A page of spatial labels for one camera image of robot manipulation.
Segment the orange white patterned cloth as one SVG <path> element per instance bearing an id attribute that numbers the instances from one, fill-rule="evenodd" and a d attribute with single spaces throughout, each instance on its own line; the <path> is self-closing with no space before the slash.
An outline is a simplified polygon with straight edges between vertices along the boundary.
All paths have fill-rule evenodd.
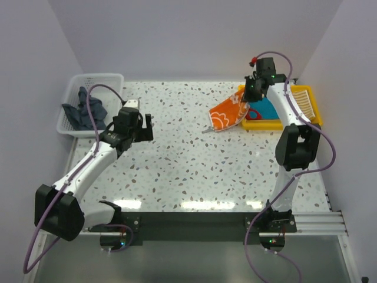
<path id="1" fill-rule="evenodd" d="M 242 101 L 244 90 L 232 94 L 209 110 L 211 125 L 202 133 L 220 132 L 238 125 L 249 112 L 250 105 Z"/>

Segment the red patterned towel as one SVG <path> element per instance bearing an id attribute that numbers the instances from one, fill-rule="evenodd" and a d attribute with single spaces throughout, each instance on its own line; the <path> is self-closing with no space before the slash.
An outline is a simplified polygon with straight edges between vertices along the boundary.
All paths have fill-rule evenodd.
<path id="1" fill-rule="evenodd" d="M 246 115 L 246 120 L 278 120 L 279 116 L 273 104 L 268 98 L 263 98 L 261 101 L 249 103 L 249 112 Z"/>

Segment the yellow striped Doraemon towel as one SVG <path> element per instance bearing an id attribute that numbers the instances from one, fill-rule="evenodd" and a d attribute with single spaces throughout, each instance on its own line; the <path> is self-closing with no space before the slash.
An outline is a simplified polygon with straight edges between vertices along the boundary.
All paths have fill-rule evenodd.
<path id="1" fill-rule="evenodd" d="M 310 102 L 309 93 L 307 90 L 295 91 L 292 93 L 296 103 L 301 109 L 302 113 L 312 121 L 315 118 L 315 112 Z"/>

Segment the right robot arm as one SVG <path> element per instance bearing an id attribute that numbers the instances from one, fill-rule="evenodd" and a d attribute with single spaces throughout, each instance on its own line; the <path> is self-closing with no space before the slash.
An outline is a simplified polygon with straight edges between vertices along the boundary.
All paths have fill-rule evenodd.
<path id="1" fill-rule="evenodd" d="M 271 198 L 262 217 L 268 231 L 283 225 L 279 212 L 292 209 L 293 197 L 301 175 L 315 160 L 320 140 L 320 126 L 312 124 L 296 102 L 289 86 L 289 77 L 276 72 L 272 57 L 254 57 L 250 66 L 253 74 L 246 77 L 242 102 L 255 103 L 266 97 L 273 105 L 283 126 L 275 148 L 279 173 Z"/>

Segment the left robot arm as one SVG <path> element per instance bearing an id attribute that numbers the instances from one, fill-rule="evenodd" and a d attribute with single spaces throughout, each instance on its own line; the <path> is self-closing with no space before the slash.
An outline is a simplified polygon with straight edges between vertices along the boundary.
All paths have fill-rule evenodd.
<path id="1" fill-rule="evenodd" d="M 41 185 L 35 193 L 34 224 L 66 241 L 74 240 L 85 228 L 103 225 L 114 232 L 121 228 L 121 208 L 102 200 L 84 209 L 81 201 L 100 174 L 133 143 L 153 140 L 152 118 L 138 109 L 123 107 L 99 135 L 91 150 L 52 186 Z"/>

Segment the dark grey towel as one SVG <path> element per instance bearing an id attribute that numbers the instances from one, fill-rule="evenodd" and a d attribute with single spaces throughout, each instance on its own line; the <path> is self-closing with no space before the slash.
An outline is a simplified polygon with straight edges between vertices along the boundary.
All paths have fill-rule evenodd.
<path id="1" fill-rule="evenodd" d="M 77 107 L 67 103 L 62 104 L 62 108 L 69 123 L 76 131 L 94 129 L 87 108 L 87 94 L 87 90 L 84 87 L 80 87 L 78 92 L 79 103 Z M 106 128 L 104 119 L 107 116 L 107 111 L 103 107 L 102 101 L 95 97 L 90 97 L 89 105 L 97 129 L 104 130 Z"/>

